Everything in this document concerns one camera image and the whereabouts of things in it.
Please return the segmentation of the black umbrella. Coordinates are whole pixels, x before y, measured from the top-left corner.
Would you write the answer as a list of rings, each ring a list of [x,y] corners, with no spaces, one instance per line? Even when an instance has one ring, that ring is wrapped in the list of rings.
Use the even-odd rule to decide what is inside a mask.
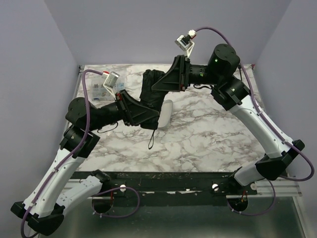
[[[143,106],[146,106],[155,111],[161,112],[162,104],[166,96],[166,92],[152,91],[152,86],[158,82],[158,80],[164,76],[164,72],[160,70],[147,69],[143,73],[142,90],[140,94],[140,102]],[[141,124],[141,128],[153,130],[150,141],[148,143],[148,149],[151,150],[154,145],[154,133],[158,128],[159,116],[149,119]]]

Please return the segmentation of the beige zippered umbrella case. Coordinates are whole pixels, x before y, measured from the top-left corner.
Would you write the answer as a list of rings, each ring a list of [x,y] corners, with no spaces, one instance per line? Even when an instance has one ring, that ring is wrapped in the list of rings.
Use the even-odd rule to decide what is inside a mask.
[[[162,104],[160,117],[158,120],[158,129],[165,129],[169,126],[173,111],[173,101],[165,100]]]

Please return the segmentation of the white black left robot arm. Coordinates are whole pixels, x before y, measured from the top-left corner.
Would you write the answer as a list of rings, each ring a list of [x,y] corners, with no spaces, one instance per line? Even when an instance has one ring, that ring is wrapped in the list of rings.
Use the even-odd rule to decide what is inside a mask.
[[[22,219],[21,235],[27,224],[36,234],[49,236],[63,222],[66,214],[88,197],[99,193],[110,178],[97,170],[81,184],[62,192],[77,168],[87,159],[100,137],[95,130],[122,120],[126,126],[156,130],[165,93],[142,92],[141,100],[126,90],[115,101],[95,107],[86,97],[75,98],[68,106],[66,119],[71,126],[65,131],[57,155],[49,170],[24,201],[15,202],[11,212]]]

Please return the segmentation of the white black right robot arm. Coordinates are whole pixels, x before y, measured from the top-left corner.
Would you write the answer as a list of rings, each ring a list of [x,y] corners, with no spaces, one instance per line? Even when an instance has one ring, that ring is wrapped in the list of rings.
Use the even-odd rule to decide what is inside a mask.
[[[240,58],[228,44],[218,44],[207,65],[191,64],[186,56],[179,55],[152,90],[179,92],[185,91],[191,84],[212,86],[211,95],[215,101],[236,116],[265,151],[261,160],[234,172],[234,183],[246,186],[262,179],[277,179],[305,145],[283,133],[252,100],[250,88],[234,76],[239,63]]]

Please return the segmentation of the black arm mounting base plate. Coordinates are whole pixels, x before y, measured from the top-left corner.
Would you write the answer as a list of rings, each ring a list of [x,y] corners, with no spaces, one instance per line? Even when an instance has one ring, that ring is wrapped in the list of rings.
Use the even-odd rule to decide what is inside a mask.
[[[102,172],[104,195],[97,199],[115,207],[225,206],[227,196],[256,195],[250,185],[240,186],[228,172]]]

